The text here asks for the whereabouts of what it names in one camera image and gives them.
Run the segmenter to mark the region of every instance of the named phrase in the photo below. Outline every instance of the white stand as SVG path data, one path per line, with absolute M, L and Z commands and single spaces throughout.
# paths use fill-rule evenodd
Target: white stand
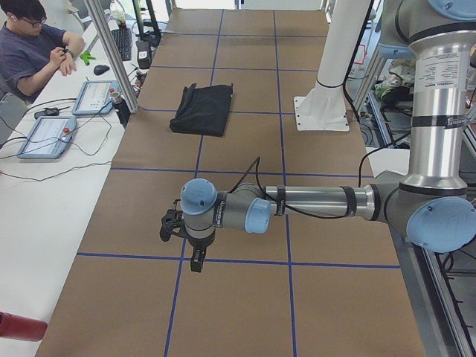
M 306 97 L 295 97 L 297 130 L 349 131 L 341 84 L 358 41 L 370 0 L 338 0 L 319 67 Z

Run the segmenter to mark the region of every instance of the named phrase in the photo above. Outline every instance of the keyboard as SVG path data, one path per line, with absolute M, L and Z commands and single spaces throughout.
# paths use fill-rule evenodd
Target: keyboard
M 128 28 L 111 30 L 112 38 L 118 47 L 120 58 L 123 61 L 131 60 L 132 33 Z

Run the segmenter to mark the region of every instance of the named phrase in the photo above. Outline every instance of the man's hand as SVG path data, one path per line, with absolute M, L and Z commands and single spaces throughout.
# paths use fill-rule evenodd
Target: man's hand
M 74 64 L 74 59 L 70 53 L 65 54 L 65 59 L 59 65 L 59 69 L 63 76 L 68 76 L 69 74 L 76 71 L 76 65 Z
M 51 50 L 50 63 L 54 65 L 55 68 L 58 68 L 65 59 L 66 55 L 61 47 L 56 47 L 55 49 Z

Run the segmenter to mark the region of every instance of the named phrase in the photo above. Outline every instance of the glasses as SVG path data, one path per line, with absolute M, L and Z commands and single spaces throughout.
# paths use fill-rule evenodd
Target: glasses
M 29 22 L 25 17 L 22 17 L 22 20 L 25 22 L 28 22 L 33 28 L 40 28 L 46 22 L 45 17 L 41 19 L 40 21 L 36 21 L 36 22 Z

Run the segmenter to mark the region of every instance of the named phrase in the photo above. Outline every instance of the tablet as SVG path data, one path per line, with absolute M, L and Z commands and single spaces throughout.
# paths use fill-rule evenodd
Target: tablet
M 72 116 L 39 117 L 17 156 L 59 158 L 71 143 L 76 125 L 76 118 Z
M 115 80 L 87 81 L 83 83 L 73 107 L 73 115 L 85 116 L 107 114 L 112 109 L 109 99 L 109 89 L 119 91 L 118 82 Z

